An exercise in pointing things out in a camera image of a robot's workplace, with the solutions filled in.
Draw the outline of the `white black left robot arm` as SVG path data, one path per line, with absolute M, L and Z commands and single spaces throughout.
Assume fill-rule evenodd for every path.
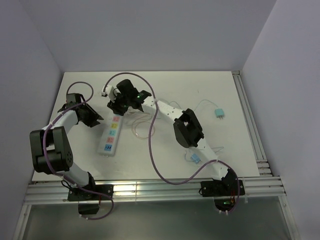
M 29 134 L 33 168 L 37 173 L 55 175 L 70 189 L 79 189 L 86 200 L 96 197 L 92 175 L 74 163 L 68 132 L 82 122 L 89 128 L 100 124 L 100 116 L 80 93 L 68 93 L 66 103 L 47 126 Z

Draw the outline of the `white multicolour power strip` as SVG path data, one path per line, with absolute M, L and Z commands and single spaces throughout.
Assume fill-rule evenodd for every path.
M 110 113 L 106 119 L 105 127 L 100 138 L 97 153 L 103 156 L 114 156 L 123 125 L 124 117 Z

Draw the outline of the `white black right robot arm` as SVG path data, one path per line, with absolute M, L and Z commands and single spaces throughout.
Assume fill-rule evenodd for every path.
M 106 83 L 101 94 L 109 97 L 107 107 L 113 113 L 123 116 L 129 108 L 151 111 L 154 115 L 151 125 L 154 125 L 158 114 L 164 115 L 173 125 L 176 141 L 185 149 L 191 149 L 204 161 L 203 165 L 189 178 L 181 181 L 186 184 L 205 167 L 211 167 L 211 176 L 215 188 L 222 195 L 229 194 L 233 188 L 239 194 L 241 185 L 236 172 L 225 162 L 218 159 L 216 153 L 209 147 L 203 133 L 203 128 L 193 110 L 182 110 L 157 99 L 155 91 L 138 91 L 129 79 L 124 79 L 116 86 Z

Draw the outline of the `teal charger plug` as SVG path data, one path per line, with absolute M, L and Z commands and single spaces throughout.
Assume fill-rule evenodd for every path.
M 224 110 L 222 108 L 217 108 L 214 110 L 214 114 L 217 118 L 219 119 L 223 119 L 225 117 L 225 113 L 224 113 Z

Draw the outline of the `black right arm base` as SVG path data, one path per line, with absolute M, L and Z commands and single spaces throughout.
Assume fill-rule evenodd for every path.
M 231 211 L 236 206 L 237 199 L 246 194 L 242 180 L 231 184 L 218 180 L 201 181 L 198 193 L 204 198 L 214 198 L 215 207 L 225 213 Z

